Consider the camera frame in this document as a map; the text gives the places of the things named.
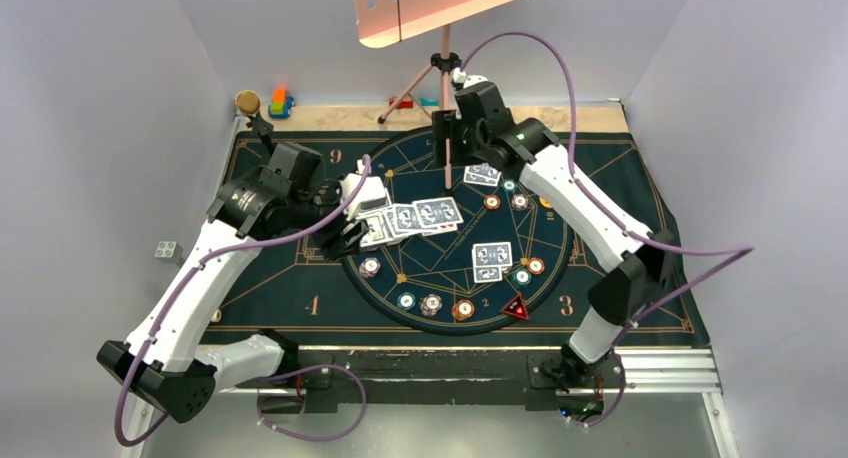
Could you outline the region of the purple chips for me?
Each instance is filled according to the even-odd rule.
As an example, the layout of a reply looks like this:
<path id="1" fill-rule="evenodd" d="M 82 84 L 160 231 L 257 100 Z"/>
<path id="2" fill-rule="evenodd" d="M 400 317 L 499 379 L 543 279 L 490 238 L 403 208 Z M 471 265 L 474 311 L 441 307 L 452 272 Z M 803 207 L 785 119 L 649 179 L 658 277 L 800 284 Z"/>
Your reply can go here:
<path id="1" fill-rule="evenodd" d="M 365 258 L 358 267 L 359 275 L 365 279 L 374 278 L 381 269 L 380 260 L 375 257 Z"/>

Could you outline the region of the dealt card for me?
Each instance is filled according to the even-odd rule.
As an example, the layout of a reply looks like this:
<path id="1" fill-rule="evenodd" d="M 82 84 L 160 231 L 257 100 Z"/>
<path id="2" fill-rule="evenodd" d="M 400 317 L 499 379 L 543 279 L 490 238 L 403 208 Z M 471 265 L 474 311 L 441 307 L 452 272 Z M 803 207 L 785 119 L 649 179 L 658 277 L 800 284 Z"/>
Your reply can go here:
<path id="1" fill-rule="evenodd" d="M 497 187 L 500 178 L 501 172 L 486 163 L 466 166 L 463 172 L 465 184 Z"/>
<path id="2" fill-rule="evenodd" d="M 475 268 L 510 266 L 513 263 L 512 243 L 475 243 L 472 245 L 472 259 Z"/>

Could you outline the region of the red chip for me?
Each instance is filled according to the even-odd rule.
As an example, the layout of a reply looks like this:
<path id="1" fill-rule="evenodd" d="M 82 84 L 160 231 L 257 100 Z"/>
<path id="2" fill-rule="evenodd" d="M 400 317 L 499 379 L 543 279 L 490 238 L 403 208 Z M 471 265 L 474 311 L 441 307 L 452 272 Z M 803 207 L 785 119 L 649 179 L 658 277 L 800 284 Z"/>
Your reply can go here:
<path id="1" fill-rule="evenodd" d="M 532 257 L 527 260 L 526 268 L 533 275 L 541 275 L 545 269 L 545 263 L 541 258 Z"/>
<path id="2" fill-rule="evenodd" d="M 500 197 L 494 194 L 486 195 L 483 199 L 483 206 L 487 210 L 497 210 L 501 207 L 501 203 Z"/>

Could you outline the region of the green poker chip stack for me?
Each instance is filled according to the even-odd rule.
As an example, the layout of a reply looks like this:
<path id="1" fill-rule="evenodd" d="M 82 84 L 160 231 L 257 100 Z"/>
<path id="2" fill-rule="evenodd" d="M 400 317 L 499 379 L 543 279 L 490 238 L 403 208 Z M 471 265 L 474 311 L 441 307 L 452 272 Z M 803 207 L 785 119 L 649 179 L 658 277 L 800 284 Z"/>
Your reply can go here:
<path id="1" fill-rule="evenodd" d="M 403 311 L 411 310 L 417 304 L 417 298 L 413 293 L 400 293 L 396 299 L 396 305 Z"/>

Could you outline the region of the purple white poker chip stack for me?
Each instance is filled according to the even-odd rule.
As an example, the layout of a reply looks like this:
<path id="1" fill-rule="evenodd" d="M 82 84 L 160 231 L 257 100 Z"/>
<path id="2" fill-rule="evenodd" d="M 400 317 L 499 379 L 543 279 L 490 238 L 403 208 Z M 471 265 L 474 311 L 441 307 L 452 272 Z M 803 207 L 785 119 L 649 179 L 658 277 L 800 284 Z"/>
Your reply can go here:
<path id="1" fill-rule="evenodd" d="M 420 311 L 424 317 L 433 317 L 442 309 L 442 298 L 436 294 L 429 294 L 421 299 Z"/>

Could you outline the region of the orange poker chip stack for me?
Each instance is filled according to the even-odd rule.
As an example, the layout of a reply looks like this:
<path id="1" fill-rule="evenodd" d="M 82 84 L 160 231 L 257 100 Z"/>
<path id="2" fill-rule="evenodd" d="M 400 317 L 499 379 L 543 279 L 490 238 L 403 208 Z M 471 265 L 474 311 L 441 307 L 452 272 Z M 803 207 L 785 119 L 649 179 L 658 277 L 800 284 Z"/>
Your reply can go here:
<path id="1" fill-rule="evenodd" d="M 476 307 L 471 300 L 462 299 L 456 301 L 451 308 L 451 315 L 457 322 L 464 322 L 472 318 L 475 314 Z"/>

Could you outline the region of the red triangle dealer marker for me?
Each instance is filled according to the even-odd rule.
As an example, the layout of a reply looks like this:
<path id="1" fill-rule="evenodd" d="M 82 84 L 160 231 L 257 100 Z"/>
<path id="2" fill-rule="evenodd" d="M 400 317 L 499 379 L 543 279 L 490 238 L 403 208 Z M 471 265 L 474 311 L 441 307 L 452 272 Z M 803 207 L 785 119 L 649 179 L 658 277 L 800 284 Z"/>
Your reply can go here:
<path id="1" fill-rule="evenodd" d="M 518 320 L 529 320 L 529 311 L 526 307 L 523 296 L 518 293 L 511 298 L 502 308 L 501 312 L 509 317 Z"/>

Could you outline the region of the blue playing card deck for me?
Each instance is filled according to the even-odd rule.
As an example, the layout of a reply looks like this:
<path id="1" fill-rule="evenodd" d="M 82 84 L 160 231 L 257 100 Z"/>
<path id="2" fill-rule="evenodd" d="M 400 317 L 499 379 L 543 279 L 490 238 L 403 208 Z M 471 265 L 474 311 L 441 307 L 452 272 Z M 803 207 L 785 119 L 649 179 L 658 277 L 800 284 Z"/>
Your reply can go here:
<path id="1" fill-rule="evenodd" d="M 382 214 L 376 213 L 362 217 L 360 222 L 366 226 L 366 233 L 359 242 L 361 249 L 391 246 L 397 242 Z"/>

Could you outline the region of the card sliding from deck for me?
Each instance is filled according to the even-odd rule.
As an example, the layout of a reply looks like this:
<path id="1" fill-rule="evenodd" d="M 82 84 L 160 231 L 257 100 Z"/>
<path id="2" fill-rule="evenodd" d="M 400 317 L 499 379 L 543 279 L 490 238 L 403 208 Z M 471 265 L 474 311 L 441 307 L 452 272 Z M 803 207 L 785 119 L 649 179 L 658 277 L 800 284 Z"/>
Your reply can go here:
<path id="1" fill-rule="evenodd" d="M 398 238 L 420 234 L 425 230 L 412 204 L 393 204 L 385 212 L 385 217 L 392 234 Z"/>

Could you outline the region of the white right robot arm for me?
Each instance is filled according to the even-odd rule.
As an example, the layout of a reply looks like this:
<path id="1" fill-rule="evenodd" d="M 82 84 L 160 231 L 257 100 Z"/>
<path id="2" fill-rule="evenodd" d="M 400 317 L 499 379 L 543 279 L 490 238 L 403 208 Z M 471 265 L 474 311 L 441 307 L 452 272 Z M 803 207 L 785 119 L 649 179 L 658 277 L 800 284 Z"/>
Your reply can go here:
<path id="1" fill-rule="evenodd" d="M 516 122 L 497 86 L 468 85 L 454 110 L 431 115 L 438 165 L 487 164 L 544 198 L 589 246 L 605 271 L 589 289 L 590 308 L 561 359 L 564 377 L 584 385 L 637 313 L 666 289 L 673 236 L 654 232 L 611 200 L 573 163 L 573 153 L 536 118 Z"/>

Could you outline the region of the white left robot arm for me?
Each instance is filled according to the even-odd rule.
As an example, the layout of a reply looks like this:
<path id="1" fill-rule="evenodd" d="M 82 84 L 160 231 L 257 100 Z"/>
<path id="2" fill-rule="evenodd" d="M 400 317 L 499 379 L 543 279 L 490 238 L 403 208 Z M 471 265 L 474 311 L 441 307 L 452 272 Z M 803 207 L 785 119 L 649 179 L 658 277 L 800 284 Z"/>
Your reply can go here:
<path id="1" fill-rule="evenodd" d="M 313 237 L 329 259 L 359 249 L 366 226 L 356 211 L 378 180 L 364 155 L 354 171 L 318 181 L 320 153 L 280 143 L 269 160 L 218 189 L 191 253 L 148 317 L 123 341 L 109 340 L 98 363 L 164 419 L 186 423 L 213 395 L 253 379 L 292 383 L 299 346 L 270 329 L 217 350 L 201 338 L 231 288 L 262 249 Z"/>

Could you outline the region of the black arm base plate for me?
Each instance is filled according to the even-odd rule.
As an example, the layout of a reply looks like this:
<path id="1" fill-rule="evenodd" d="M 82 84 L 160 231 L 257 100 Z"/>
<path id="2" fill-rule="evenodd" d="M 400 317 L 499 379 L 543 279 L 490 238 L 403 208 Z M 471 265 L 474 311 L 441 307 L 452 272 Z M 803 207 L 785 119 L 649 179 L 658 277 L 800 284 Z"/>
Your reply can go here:
<path id="1" fill-rule="evenodd" d="M 300 354 L 302 379 L 262 382 L 266 410 L 279 413 L 282 398 L 305 400 L 307 413 L 335 413 L 341 405 L 516 405 L 527 411 L 576 414 L 600 409 L 598 393 L 619 388 L 623 366 L 608 355 L 576 373 L 555 348 L 308 350 Z"/>

